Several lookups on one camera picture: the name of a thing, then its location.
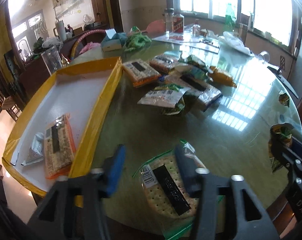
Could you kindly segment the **round cracker zip bag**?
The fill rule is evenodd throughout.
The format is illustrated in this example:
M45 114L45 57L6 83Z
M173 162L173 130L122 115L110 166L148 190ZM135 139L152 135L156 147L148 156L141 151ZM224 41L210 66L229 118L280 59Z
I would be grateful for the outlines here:
M137 195L133 200L134 225L164 239L189 236L198 198L187 193L176 163L174 146L143 144L143 155L133 178Z

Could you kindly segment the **small clear bottle red cap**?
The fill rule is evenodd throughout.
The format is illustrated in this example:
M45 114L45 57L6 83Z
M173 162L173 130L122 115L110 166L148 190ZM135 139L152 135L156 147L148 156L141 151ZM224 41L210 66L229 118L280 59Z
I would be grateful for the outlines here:
M200 36L200 24L199 24L199 19L195 19L194 25L192 27L192 35L193 37L199 37Z

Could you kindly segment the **white plastic bag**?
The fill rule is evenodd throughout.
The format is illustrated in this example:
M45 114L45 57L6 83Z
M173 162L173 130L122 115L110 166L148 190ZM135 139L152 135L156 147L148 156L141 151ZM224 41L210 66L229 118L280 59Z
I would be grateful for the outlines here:
M225 43L226 45L230 46L231 48L235 49L236 51L243 53L245 55L250 56L251 51L248 47L246 47L243 42L232 33L224 31L223 35L218 37L220 42Z

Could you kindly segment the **green plastic bottle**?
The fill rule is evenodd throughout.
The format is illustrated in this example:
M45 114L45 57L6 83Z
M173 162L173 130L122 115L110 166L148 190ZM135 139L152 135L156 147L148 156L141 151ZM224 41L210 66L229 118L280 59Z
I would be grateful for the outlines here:
M236 15L231 3L228 3L225 13L225 30L233 32L236 24Z

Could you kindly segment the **yellow rimmed white tray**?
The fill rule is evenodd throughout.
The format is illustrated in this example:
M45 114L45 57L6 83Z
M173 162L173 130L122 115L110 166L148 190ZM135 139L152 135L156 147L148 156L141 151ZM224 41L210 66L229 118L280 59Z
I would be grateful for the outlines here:
M46 179L43 162L22 166L37 132L62 115L68 115L76 148L69 177L87 174L95 155L114 92L122 76L122 60L109 57L60 69L38 89L18 117L2 157L12 178L44 197L54 181Z

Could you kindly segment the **green pea snack packet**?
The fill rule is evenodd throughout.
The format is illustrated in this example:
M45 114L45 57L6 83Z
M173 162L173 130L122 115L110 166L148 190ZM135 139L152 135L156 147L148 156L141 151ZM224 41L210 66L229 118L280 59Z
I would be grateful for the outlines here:
M292 124L275 124L270 128L270 139L268 142L268 156L271 164L272 173L280 170L283 165L278 160L283 147L292 145Z

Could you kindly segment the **tissue box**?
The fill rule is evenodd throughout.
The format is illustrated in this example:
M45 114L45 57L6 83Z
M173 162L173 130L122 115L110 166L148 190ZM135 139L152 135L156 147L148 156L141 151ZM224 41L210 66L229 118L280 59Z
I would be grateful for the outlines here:
M103 52L122 49L126 44L126 33L117 33L115 29L107 29L105 38L101 42Z

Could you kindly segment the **green cloth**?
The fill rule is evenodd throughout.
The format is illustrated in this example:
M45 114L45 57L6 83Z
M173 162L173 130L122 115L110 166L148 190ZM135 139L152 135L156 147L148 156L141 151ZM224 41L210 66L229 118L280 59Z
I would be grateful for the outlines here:
M152 40L142 33L135 33L127 38L125 52L129 53L141 49L145 45L151 43Z

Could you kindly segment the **white thermos jug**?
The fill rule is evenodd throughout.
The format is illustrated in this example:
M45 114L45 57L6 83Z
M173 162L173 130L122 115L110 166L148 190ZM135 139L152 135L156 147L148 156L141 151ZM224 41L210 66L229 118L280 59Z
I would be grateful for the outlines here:
M60 41L67 40L65 25L63 21L56 21L55 28L53 29L54 36L58 37Z

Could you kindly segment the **orange cracker packet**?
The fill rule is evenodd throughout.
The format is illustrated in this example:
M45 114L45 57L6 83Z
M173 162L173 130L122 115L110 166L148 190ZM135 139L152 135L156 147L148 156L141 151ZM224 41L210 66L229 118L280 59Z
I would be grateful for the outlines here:
M122 63L123 70L129 76L134 87L141 87L157 81L161 74L141 59Z
M179 63L177 59L172 56L160 54L149 60L149 65L158 72L168 74Z
M43 155L46 179L68 175L71 170L76 146L73 140L69 114L55 118L46 127L43 141Z

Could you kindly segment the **colourful hula hoop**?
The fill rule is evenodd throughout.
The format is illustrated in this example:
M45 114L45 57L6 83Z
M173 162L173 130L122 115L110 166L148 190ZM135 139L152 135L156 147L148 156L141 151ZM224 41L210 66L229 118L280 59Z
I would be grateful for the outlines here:
M90 42L101 43L105 36L106 30L104 29L94 29L85 31L82 35L77 38L77 40L73 44L69 58L73 60L80 55L80 50L78 48L80 45L82 45L83 49Z

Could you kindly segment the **white liquor bottle red label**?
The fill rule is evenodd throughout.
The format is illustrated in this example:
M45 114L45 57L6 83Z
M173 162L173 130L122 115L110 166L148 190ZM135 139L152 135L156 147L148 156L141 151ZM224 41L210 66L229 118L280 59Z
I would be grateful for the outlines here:
M184 16L180 12L173 15L173 32L180 34L184 32Z

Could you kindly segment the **silver white sachet packet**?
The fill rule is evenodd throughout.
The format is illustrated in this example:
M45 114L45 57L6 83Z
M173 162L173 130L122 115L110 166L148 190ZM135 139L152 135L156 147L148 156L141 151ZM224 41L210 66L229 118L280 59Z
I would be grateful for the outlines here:
M43 161L43 145L44 145L44 134L39 132L33 137L30 144L28 154L24 161L22 161L22 166L29 166L35 163Z

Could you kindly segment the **small gold ornament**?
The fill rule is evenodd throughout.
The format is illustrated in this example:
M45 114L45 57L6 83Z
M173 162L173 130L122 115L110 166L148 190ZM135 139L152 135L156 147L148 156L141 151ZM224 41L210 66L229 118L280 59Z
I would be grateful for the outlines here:
M69 65L69 60L67 57L65 57L64 55L61 54L61 63L62 63L62 67L67 67Z

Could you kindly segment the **pink cloth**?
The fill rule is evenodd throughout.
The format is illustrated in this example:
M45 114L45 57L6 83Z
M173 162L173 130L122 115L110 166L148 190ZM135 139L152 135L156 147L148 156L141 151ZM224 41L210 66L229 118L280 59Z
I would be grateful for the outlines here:
M87 51L89 51L89 50L92 50L92 49L94 49L94 48L100 47L100 46L101 46L100 43L89 42L89 43L87 43L87 44L84 46L84 48L81 49L81 51L80 51L79 54L82 55L83 53L85 53L85 52L87 52Z

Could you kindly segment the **yellow snack packet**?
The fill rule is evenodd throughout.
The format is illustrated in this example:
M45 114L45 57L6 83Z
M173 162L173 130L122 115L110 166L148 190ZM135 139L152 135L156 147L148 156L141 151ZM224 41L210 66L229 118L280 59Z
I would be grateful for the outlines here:
M211 66L210 70L212 71L209 76L212 78L212 80L216 83L220 83L225 86L234 87L236 88L237 85L234 81L234 78L225 70L222 70L220 68Z

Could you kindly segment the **orange cracker packet on table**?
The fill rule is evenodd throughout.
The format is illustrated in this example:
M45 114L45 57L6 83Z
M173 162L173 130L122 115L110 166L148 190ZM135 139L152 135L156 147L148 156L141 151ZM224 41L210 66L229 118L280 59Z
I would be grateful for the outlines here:
M157 81L161 74L141 59L122 63L123 70L129 76L134 87L141 87Z

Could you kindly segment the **dark wooden sideboard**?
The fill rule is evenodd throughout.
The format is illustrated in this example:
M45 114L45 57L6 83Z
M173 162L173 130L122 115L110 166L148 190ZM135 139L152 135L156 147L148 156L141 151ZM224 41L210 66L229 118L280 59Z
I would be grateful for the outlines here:
M99 27L96 27L95 29L108 29L108 25L103 24ZM77 40L77 38L82 35L85 31L83 31L81 34L66 40L63 43L62 49L60 51L60 54L64 55L70 60L70 53L72 50L72 46ZM24 91L26 92L27 99L30 100L33 95L36 93L36 91L41 87L41 85L50 77L50 74L48 72L48 69L42 59L41 56L39 56L38 59L35 59L33 61L29 61L25 64L25 71L18 77L18 80L22 87L24 88Z

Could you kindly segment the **dark blue cracker packet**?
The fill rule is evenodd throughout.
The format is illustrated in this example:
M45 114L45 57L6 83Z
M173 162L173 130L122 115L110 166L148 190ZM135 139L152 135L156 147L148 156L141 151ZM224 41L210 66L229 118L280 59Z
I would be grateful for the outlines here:
M218 88L205 81L197 80L190 75L173 73L167 75L164 81L165 83L174 83L181 87L189 88L182 97L187 111L195 108L205 112L210 107L217 107L223 97L222 92Z

